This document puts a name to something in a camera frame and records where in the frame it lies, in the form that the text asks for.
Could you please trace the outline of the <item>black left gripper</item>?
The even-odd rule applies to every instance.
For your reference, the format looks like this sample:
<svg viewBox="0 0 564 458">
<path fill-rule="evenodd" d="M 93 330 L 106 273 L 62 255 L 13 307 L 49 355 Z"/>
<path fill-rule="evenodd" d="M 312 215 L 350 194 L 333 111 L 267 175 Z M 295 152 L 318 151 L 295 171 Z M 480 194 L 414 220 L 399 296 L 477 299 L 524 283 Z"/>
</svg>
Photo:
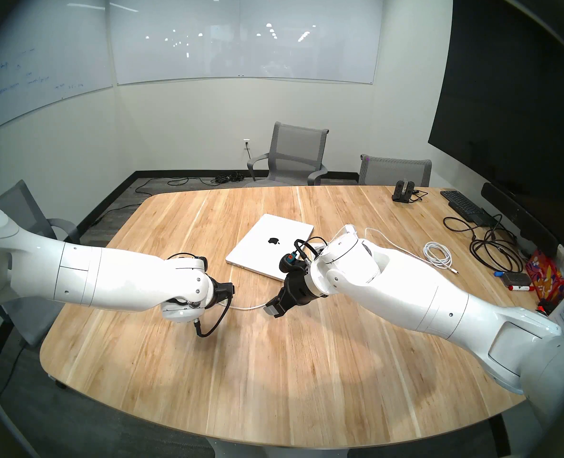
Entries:
<svg viewBox="0 0 564 458">
<path fill-rule="evenodd" d="M 210 307 L 225 300 L 231 301 L 234 296 L 234 285 L 232 283 L 213 283 L 212 299 Z"/>
</svg>

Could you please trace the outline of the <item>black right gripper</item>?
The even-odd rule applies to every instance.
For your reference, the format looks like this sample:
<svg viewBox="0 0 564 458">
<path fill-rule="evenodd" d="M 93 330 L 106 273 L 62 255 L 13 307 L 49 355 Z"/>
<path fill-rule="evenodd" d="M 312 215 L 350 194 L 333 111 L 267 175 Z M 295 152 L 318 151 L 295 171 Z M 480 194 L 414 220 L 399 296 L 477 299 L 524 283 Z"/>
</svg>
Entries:
<svg viewBox="0 0 564 458">
<path fill-rule="evenodd" d="M 313 293 L 305 281 L 306 271 L 294 270 L 287 274 L 283 287 L 280 289 L 280 298 L 273 298 L 266 303 L 264 311 L 273 317 L 281 317 L 286 311 L 295 307 L 309 304 L 319 295 Z"/>
</svg>

